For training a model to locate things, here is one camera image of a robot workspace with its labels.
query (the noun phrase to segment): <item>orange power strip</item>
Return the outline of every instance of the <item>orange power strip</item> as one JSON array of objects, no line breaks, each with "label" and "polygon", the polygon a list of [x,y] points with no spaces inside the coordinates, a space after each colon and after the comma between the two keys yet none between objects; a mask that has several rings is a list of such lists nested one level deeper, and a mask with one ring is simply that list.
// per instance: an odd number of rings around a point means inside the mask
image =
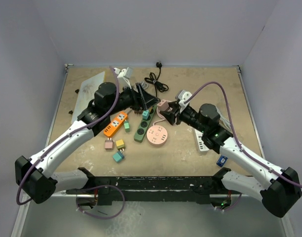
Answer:
[{"label": "orange power strip", "polygon": [[104,134],[107,137],[113,137],[119,128],[123,125],[123,122],[127,119],[128,115],[125,112],[120,112],[115,119],[108,124],[104,130]]}]

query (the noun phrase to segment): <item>teal cube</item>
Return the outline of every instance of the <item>teal cube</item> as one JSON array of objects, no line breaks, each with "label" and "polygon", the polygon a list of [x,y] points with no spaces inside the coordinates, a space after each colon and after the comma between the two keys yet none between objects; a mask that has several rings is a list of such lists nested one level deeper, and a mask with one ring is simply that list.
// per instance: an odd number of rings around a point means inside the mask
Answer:
[{"label": "teal cube", "polygon": [[123,126],[125,127],[126,132],[130,132],[130,126],[129,126],[128,121],[123,122]]},{"label": "teal cube", "polygon": [[118,151],[116,154],[113,155],[113,159],[117,163],[121,162],[124,158],[125,158],[125,156],[120,151]]},{"label": "teal cube", "polygon": [[150,114],[150,111],[149,110],[144,110],[143,113],[142,113],[142,118],[144,120],[147,120],[148,117],[149,117],[149,114]]}]

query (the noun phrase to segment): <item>green power strip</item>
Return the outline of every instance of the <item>green power strip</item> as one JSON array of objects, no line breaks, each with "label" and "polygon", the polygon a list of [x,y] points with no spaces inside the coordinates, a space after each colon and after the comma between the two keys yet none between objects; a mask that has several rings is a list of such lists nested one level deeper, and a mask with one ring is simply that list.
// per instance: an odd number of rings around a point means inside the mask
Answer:
[{"label": "green power strip", "polygon": [[150,111],[150,114],[149,114],[149,117],[148,119],[142,119],[140,124],[139,124],[139,127],[133,137],[133,139],[136,141],[136,142],[142,142],[146,133],[147,133],[147,130],[151,124],[151,121],[152,121],[152,118],[154,117],[154,115],[156,114],[156,107],[157,105],[154,105],[152,107],[152,110]]}]

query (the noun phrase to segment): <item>pink round power strip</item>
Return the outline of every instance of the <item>pink round power strip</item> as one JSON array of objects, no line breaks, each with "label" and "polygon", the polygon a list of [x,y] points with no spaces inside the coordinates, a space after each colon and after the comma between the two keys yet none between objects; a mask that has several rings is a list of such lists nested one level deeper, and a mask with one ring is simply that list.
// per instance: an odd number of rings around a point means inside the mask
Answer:
[{"label": "pink round power strip", "polygon": [[167,140],[167,131],[160,125],[154,125],[148,129],[147,139],[153,146],[162,146]]}]

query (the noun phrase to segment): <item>yellow cube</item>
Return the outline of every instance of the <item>yellow cube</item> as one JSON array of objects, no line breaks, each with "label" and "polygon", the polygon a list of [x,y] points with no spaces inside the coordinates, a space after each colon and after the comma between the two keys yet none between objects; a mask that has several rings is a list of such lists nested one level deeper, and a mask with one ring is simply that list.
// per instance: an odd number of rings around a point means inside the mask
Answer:
[{"label": "yellow cube", "polygon": [[121,148],[125,148],[125,143],[123,142],[122,139],[116,141],[116,147],[117,147],[118,150],[121,149]]}]

